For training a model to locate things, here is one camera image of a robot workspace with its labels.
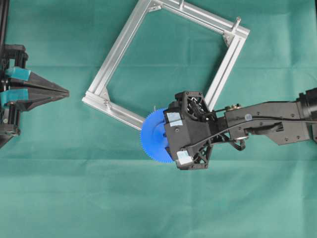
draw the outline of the white label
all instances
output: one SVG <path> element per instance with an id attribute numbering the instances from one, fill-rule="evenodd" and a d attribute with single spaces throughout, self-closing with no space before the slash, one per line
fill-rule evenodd
<path id="1" fill-rule="evenodd" d="M 183 125 L 183 122 L 179 113 L 167 113 L 166 115 L 169 121 L 169 125 L 171 127 L 177 126 L 177 125 Z"/>
<path id="2" fill-rule="evenodd" d="M 180 165 L 188 164 L 193 161 L 193 158 L 188 155 L 187 150 L 178 151 L 177 157 L 178 157 L 178 162 L 180 163 Z"/>

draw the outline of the metal frame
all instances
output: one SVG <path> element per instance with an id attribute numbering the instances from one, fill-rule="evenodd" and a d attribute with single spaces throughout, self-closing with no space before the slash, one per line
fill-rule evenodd
<path id="1" fill-rule="evenodd" d="M 139 0 L 93 83 L 86 92 L 86 96 L 82 99 L 85 104 L 138 130 L 142 128 L 144 118 L 111 102 L 106 86 L 110 82 L 144 17 L 149 12 L 160 9 L 169 10 L 221 34 L 228 46 L 228 51 L 205 96 L 205 101 L 210 111 L 213 110 L 250 32 L 249 29 L 239 26 L 240 17 L 237 17 L 235 22 L 231 22 L 191 5 L 184 0 Z"/>

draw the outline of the robotic arm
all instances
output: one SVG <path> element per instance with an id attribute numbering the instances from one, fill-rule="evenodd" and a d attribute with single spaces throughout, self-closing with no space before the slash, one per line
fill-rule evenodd
<path id="1" fill-rule="evenodd" d="M 153 159 L 176 162 L 181 170 L 206 169 L 212 148 L 228 143 L 245 149 L 250 135 L 266 135 L 278 145 L 309 140 L 310 127 L 317 141 L 317 88 L 301 93 L 294 102 L 239 104 L 210 112 L 201 92 L 182 92 L 168 109 L 149 115 L 141 142 Z"/>

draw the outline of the sticker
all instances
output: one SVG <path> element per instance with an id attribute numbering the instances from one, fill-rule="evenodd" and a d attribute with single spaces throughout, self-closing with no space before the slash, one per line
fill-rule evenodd
<path id="1" fill-rule="evenodd" d="M 182 118 L 179 113 L 166 113 L 170 126 L 183 125 Z"/>
<path id="2" fill-rule="evenodd" d="M 27 88 L 11 89 L 0 93 L 1 106 L 8 102 L 29 100 Z"/>
<path id="3" fill-rule="evenodd" d="M 20 67 L 8 68 L 5 74 L 10 78 L 16 78 L 24 81 L 28 81 L 31 71 Z"/>
<path id="4" fill-rule="evenodd" d="M 193 158 L 189 156 L 187 150 L 177 152 L 178 162 L 180 165 L 188 164 L 193 161 Z"/>

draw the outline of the metal rod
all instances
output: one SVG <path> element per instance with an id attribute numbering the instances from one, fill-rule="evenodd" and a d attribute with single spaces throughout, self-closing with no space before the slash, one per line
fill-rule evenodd
<path id="1" fill-rule="evenodd" d="M 192 20 L 202 26 L 205 26 L 219 34 L 231 32 L 234 22 L 226 20 L 220 16 L 205 11 L 197 6 L 194 6 L 188 2 L 184 2 L 183 9 L 179 8 L 179 0 L 155 0 L 157 3 L 162 5 L 162 8 L 169 10 L 175 14 Z M 239 34 L 243 38 L 247 38 L 250 30 L 238 26 L 236 34 Z"/>
<path id="2" fill-rule="evenodd" d="M 6 23 L 9 11 L 9 0 L 1 0 L 0 1 L 0 45 L 4 44 L 5 40 L 5 31 L 6 31 Z"/>
<path id="3" fill-rule="evenodd" d="M 179 8 L 183 9 L 185 0 L 179 0 Z"/>
<path id="4" fill-rule="evenodd" d="M 241 17 L 238 16 L 236 21 L 234 22 L 233 27 L 232 27 L 232 32 L 233 33 L 236 32 L 236 30 L 238 29 L 238 26 L 239 26 L 240 22 L 241 22 Z"/>

